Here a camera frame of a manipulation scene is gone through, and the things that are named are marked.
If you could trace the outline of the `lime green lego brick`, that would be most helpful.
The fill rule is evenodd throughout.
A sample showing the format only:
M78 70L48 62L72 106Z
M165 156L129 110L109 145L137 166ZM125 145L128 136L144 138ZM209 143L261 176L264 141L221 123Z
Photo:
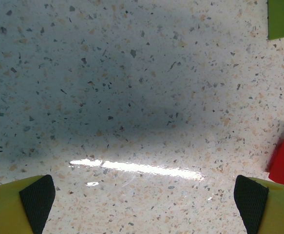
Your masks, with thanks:
M268 0L268 39L284 38L284 0Z

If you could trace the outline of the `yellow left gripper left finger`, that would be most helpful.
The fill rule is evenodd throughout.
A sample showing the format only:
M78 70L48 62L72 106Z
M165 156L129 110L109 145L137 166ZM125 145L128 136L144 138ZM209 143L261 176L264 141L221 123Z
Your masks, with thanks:
M54 199L51 175L0 185L0 234L42 234Z

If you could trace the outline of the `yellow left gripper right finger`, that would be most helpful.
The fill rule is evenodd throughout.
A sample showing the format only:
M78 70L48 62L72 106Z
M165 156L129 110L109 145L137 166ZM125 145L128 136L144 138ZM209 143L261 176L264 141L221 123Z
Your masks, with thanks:
M284 234L284 185L238 175L234 200L247 234Z

